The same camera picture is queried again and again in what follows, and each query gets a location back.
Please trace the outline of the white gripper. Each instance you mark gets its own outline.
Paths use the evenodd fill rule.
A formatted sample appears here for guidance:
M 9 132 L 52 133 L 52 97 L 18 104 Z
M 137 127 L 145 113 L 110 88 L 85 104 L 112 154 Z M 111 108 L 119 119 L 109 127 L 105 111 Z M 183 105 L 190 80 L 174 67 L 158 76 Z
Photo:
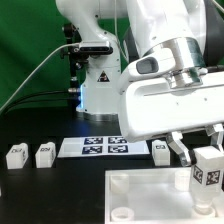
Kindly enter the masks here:
M 191 165 L 183 135 L 175 131 L 203 129 L 220 152 L 224 139 L 224 72 L 202 77 L 203 84 L 171 89 L 165 78 L 132 83 L 120 96 L 118 117 L 122 136 L 136 142 L 165 136 L 181 165 Z

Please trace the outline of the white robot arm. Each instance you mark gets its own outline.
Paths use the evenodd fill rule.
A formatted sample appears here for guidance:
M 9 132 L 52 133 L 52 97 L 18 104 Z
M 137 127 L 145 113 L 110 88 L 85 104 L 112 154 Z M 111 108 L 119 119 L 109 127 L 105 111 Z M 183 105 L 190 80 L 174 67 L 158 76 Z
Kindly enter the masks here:
M 81 112 L 130 142 L 164 137 L 191 166 L 224 160 L 224 16 L 212 0 L 56 0 L 81 36 Z

